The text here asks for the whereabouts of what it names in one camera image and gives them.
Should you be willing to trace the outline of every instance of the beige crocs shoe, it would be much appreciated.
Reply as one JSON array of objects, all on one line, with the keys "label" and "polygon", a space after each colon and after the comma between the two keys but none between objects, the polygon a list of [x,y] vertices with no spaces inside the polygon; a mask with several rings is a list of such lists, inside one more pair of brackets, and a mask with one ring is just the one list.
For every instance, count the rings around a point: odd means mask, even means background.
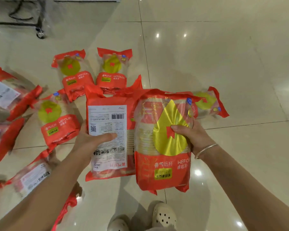
[{"label": "beige crocs shoe", "polygon": [[152,227],[169,227],[177,229],[177,216],[173,209],[166,203],[155,205],[152,217]]},{"label": "beige crocs shoe", "polygon": [[124,220],[115,219],[110,223],[107,228],[107,231],[129,231],[129,228]]}]

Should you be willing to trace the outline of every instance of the caster wheel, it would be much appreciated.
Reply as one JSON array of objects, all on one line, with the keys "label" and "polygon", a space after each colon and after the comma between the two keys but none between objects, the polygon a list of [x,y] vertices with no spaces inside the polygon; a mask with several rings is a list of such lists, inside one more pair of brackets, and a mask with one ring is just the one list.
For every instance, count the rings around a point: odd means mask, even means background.
[{"label": "caster wheel", "polygon": [[45,39],[46,35],[44,33],[44,31],[40,28],[35,28],[36,30],[36,36],[39,38],[39,39]]}]

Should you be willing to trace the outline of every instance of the bracelet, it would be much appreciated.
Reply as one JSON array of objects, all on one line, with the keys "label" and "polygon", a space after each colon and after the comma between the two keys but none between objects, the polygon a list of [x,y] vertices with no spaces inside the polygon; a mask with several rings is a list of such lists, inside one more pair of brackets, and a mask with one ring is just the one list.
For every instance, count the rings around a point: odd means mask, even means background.
[{"label": "bracelet", "polygon": [[214,146],[216,146],[216,145],[218,145],[218,144],[215,143],[215,144],[211,144],[211,145],[205,147],[204,149],[202,149],[200,152],[197,153],[197,155],[195,156],[195,159],[198,159],[198,157],[200,156],[201,153],[203,153],[204,151],[206,151],[206,150],[208,150],[209,148],[214,147]]}]

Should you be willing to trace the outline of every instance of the metal rack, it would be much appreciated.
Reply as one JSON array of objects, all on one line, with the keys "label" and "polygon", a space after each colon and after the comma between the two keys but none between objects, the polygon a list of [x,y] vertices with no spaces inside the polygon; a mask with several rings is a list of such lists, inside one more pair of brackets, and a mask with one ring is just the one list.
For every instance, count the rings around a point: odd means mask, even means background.
[{"label": "metal rack", "polygon": [[44,39],[46,37],[43,31],[43,19],[45,14],[45,4],[46,0],[37,0],[41,6],[41,10],[39,13],[38,21],[36,23],[25,23],[25,22],[0,22],[0,25],[9,25],[9,26],[29,26],[35,27],[36,36],[40,39]]}]

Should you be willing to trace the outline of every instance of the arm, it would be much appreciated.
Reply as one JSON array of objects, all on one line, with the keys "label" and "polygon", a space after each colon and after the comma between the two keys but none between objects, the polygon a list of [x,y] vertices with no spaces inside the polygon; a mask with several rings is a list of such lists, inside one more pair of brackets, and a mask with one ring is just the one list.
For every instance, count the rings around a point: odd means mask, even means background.
[{"label": "arm", "polygon": [[0,231],[50,230],[73,186],[98,145],[116,138],[116,134],[90,136],[86,121],[69,155],[26,198],[0,220]]},{"label": "arm", "polygon": [[[215,143],[196,120],[193,129],[184,126],[172,129],[189,138],[194,154]],[[220,146],[209,148],[199,158],[208,165],[249,231],[289,231],[289,207]]]}]

